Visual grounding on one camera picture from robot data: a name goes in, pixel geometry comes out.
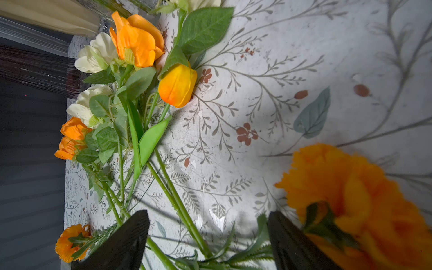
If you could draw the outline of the purple glass vase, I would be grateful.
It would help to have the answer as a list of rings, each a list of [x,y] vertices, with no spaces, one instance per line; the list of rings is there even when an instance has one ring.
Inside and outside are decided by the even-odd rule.
[[[1,78],[75,99],[90,88],[75,60],[58,55],[1,46]]]

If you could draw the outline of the yellow ruffled vase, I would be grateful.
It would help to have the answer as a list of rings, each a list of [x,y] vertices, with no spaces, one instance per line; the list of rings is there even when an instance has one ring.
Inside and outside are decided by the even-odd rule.
[[[1,16],[75,36],[93,37],[100,17],[77,1],[1,1]]]

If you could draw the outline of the orange flower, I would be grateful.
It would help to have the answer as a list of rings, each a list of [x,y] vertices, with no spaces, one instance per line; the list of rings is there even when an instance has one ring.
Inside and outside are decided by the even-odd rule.
[[[432,233],[416,205],[396,182],[365,157],[325,144],[301,148],[276,187],[302,224],[307,208],[318,204],[317,221],[328,211],[331,224],[359,248],[336,246],[322,235],[309,239],[345,270],[429,270]]]
[[[73,243],[71,237],[83,237],[84,243]],[[84,244],[91,239],[90,225],[73,225],[64,230],[60,235],[56,245],[55,252],[58,257],[65,263],[72,261],[81,261],[86,257],[87,250],[83,249]]]

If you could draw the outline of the clear glass vase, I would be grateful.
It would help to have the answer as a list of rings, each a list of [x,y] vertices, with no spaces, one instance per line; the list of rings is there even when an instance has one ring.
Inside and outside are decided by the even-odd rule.
[[[147,20],[152,20],[154,15],[149,15],[152,9],[156,8],[157,1],[116,1],[116,0],[77,0],[83,7],[95,12],[100,17],[111,18],[111,14],[118,11],[122,17],[128,18],[138,14]]]

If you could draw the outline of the orange yellow rose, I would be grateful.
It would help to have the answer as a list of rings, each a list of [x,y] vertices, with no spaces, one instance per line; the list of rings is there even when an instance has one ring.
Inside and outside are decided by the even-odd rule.
[[[151,67],[164,54],[164,38],[161,32],[140,15],[129,18],[118,12],[111,15],[115,28],[110,28],[110,37],[119,58],[138,68]]]

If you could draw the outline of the orange tulip bud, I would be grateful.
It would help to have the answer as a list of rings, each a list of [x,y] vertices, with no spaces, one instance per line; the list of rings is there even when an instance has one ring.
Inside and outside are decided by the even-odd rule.
[[[160,98],[165,102],[163,114],[171,106],[182,108],[190,101],[197,80],[197,72],[190,64],[174,65],[162,78],[158,86]],[[170,118],[160,121],[148,129],[139,142],[139,162],[144,166],[167,129]]]

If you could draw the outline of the orange flower right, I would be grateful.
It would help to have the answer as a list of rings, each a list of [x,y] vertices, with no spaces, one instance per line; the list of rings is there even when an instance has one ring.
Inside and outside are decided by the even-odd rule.
[[[318,204],[317,221],[328,211],[331,224],[359,248],[336,246],[322,235],[309,239],[345,270],[429,270],[432,233],[416,205],[396,182],[365,157],[325,144],[301,148],[276,187],[302,224],[307,208]]]

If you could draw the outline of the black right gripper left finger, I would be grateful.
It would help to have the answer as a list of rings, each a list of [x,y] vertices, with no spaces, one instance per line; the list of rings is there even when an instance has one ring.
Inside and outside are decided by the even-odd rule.
[[[139,210],[82,263],[72,270],[139,270],[150,228],[146,210]]]

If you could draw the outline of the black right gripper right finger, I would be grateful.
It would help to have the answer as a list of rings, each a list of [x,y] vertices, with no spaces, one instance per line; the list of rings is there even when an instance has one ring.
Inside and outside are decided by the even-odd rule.
[[[278,270],[341,269],[280,211],[270,213],[267,229]]]

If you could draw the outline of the orange flower lower left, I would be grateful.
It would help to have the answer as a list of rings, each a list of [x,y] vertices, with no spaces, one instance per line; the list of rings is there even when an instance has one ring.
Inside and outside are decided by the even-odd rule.
[[[83,237],[84,243],[73,243],[71,237]],[[84,244],[91,239],[90,225],[73,225],[64,230],[60,235],[56,245],[55,252],[58,257],[65,263],[72,261],[81,261],[86,257],[87,250],[83,249]]]

